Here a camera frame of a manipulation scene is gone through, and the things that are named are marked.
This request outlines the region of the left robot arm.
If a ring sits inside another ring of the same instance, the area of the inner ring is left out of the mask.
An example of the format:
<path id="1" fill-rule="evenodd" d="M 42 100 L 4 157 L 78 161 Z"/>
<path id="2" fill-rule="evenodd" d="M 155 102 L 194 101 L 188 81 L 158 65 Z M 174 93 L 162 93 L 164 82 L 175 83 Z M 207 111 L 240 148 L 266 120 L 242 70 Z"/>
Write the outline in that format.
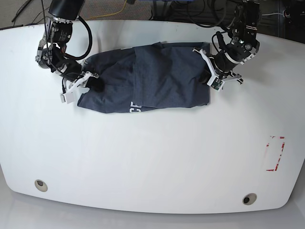
<path id="1" fill-rule="evenodd" d="M 260 43 L 256 39 L 259 20 L 259 2 L 244 0 L 236 5 L 234 19 L 230 27 L 222 24 L 215 10 L 215 1 L 210 1 L 210 10 L 216 23 L 223 29 L 213 36 L 217 37 L 219 48 L 216 55 L 207 54 L 203 48 L 193 48 L 193 52 L 201 57 L 200 67 L 203 73 L 199 83 L 220 91 L 227 81 L 243 83 L 241 75 L 233 72 L 234 67 L 252 59 L 259 51 Z"/>

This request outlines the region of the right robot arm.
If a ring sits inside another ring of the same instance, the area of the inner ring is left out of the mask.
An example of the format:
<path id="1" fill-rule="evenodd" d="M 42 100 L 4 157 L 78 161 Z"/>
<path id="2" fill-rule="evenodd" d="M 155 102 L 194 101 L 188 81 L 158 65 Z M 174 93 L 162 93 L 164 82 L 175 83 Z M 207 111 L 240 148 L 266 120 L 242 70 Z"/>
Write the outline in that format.
<path id="1" fill-rule="evenodd" d="M 68 91 L 68 81 L 97 92 L 103 90 L 99 75 L 85 71 L 85 64 L 78 63 L 89 55 L 93 44 L 91 29 L 80 16 L 83 5 L 83 0 L 53 0 L 48 11 L 52 18 L 43 18 L 44 35 L 39 42 L 35 61 L 41 68 L 50 69 L 62 77 L 63 93 Z M 81 56 L 73 56 L 66 52 L 67 43 L 72 35 L 73 21 L 76 19 L 86 28 L 89 39 L 88 48 Z"/>

